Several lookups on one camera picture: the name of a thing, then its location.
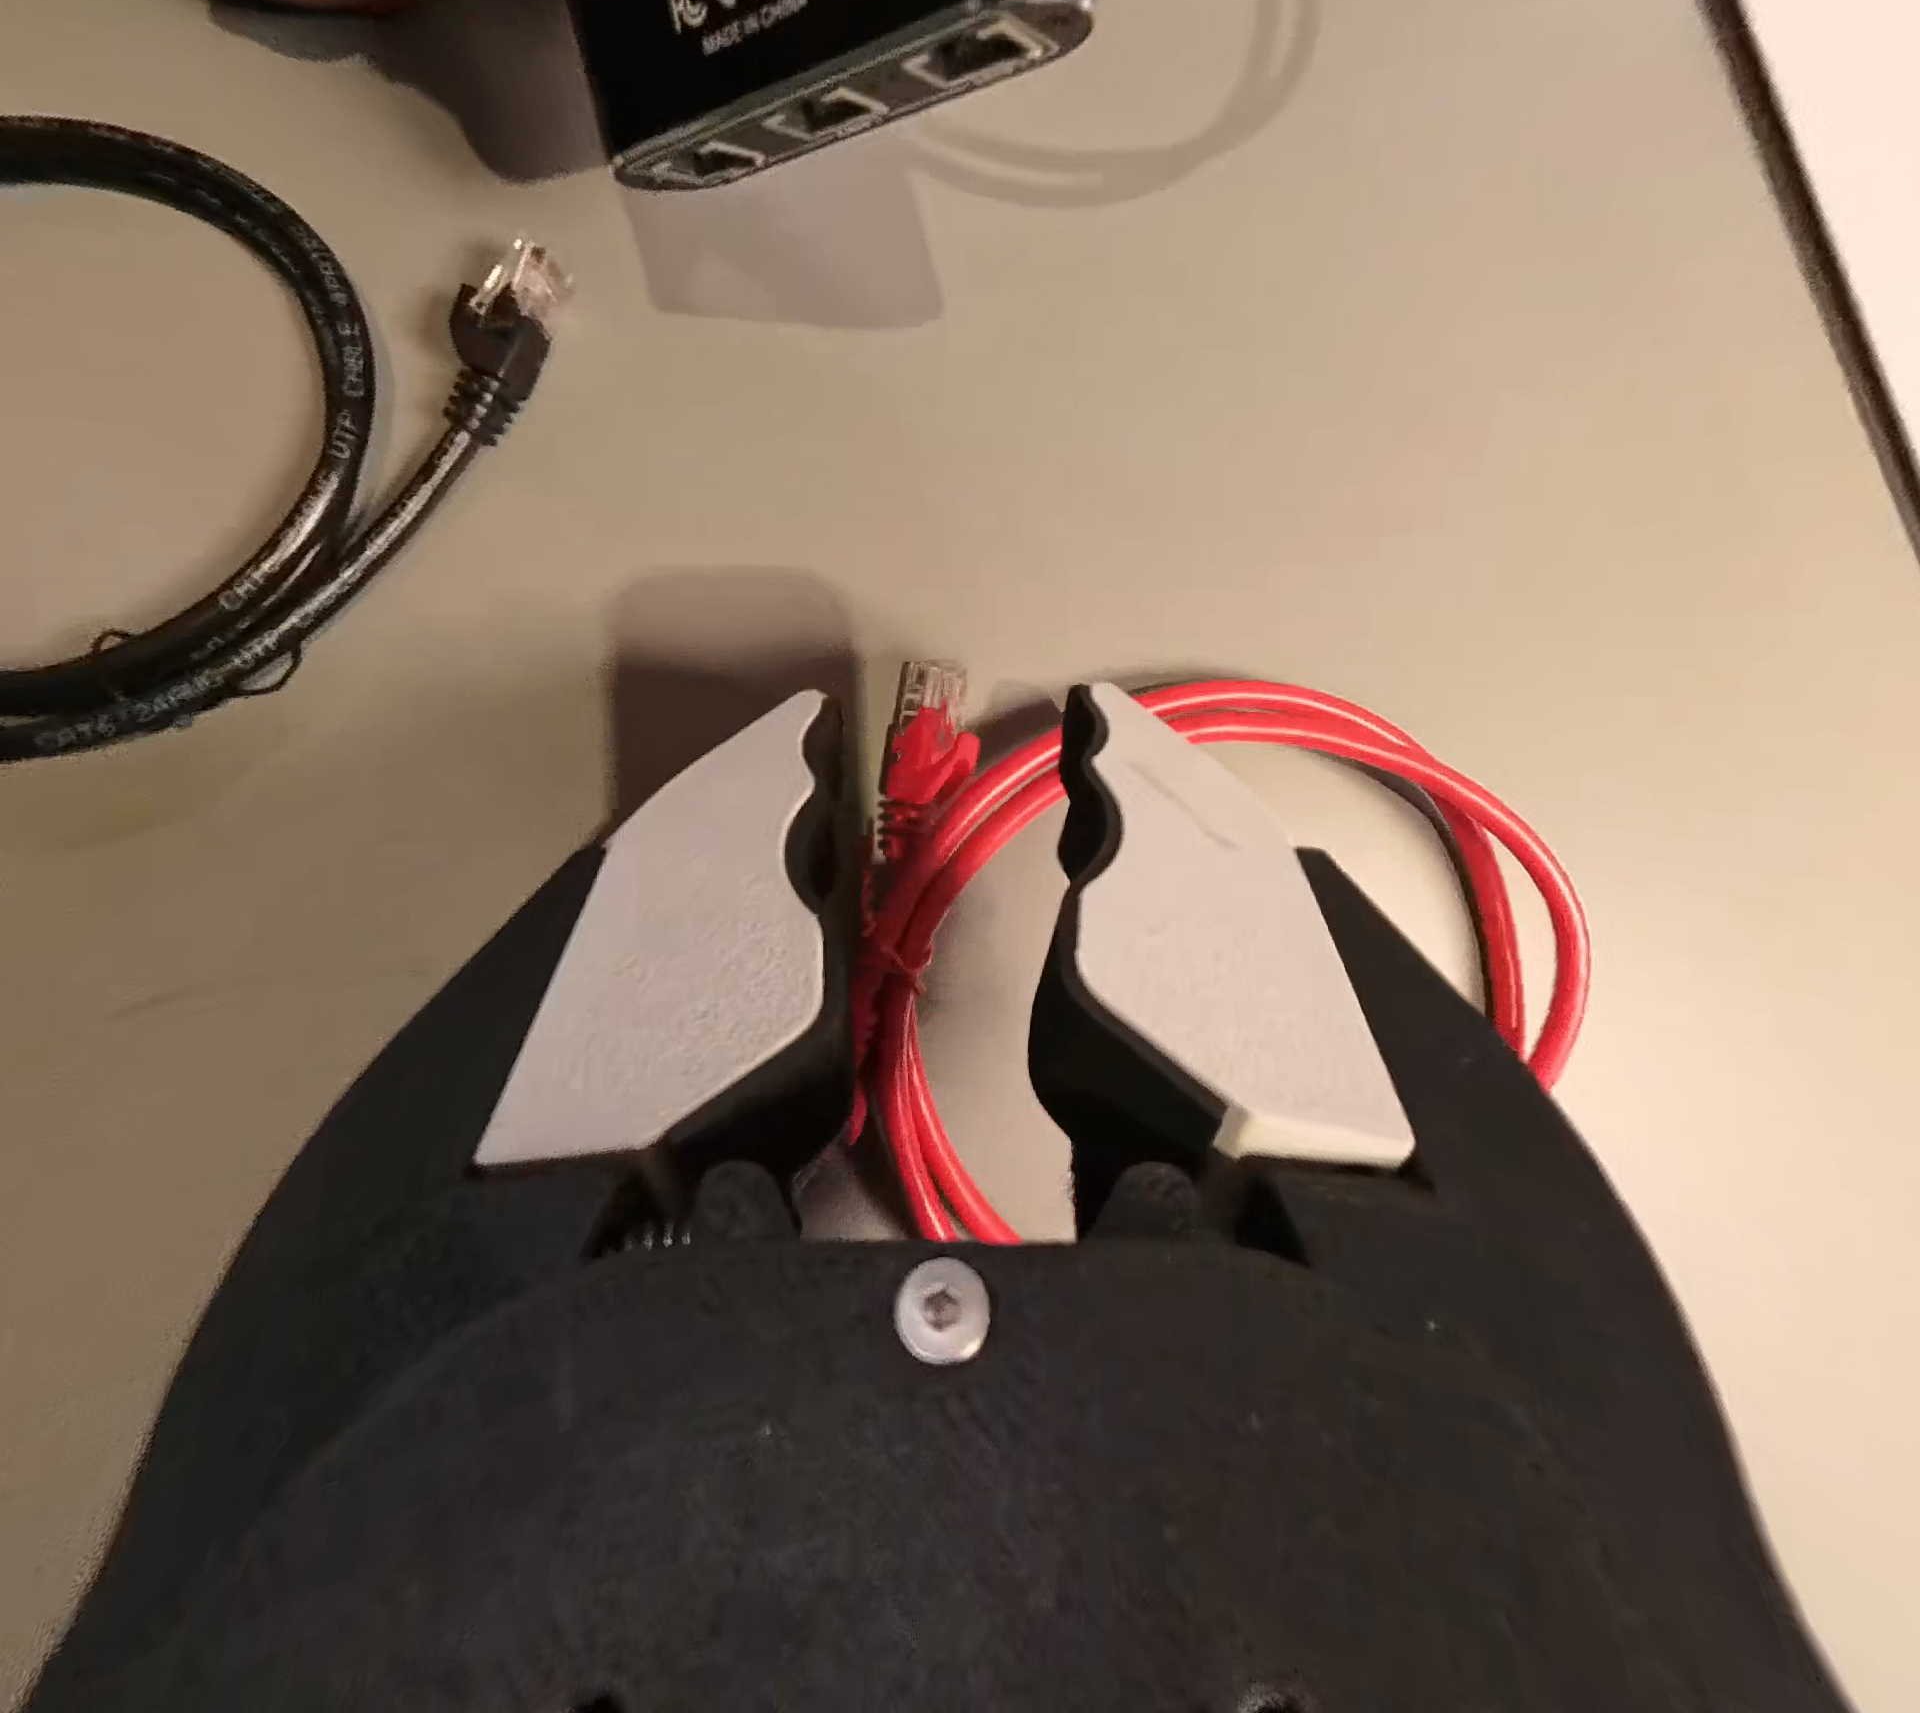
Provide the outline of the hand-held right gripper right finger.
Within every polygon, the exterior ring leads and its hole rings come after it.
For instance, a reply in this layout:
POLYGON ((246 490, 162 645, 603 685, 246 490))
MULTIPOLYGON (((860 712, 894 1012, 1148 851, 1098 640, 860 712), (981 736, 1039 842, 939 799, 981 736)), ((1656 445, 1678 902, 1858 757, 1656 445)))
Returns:
POLYGON ((1066 693, 1063 788, 1024 1078, 1074 1174, 1409 1163, 1409 1108, 1278 816, 1106 677, 1066 693))

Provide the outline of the white sheet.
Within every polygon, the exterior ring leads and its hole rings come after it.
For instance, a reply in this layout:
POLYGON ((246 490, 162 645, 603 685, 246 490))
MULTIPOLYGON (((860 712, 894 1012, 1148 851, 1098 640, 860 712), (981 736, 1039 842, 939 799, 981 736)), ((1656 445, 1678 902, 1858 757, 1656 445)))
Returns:
POLYGON ((1920 0, 1740 0, 1790 144, 1866 336, 1893 428, 1920 442, 1920 0))

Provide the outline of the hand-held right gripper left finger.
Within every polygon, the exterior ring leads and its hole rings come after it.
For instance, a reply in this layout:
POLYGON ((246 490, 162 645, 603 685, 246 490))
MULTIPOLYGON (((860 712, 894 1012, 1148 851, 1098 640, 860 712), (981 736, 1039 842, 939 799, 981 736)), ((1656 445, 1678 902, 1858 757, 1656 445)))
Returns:
POLYGON ((852 1115, 839 888, 839 700, 786 693, 612 823, 477 1160, 801 1174, 852 1115))

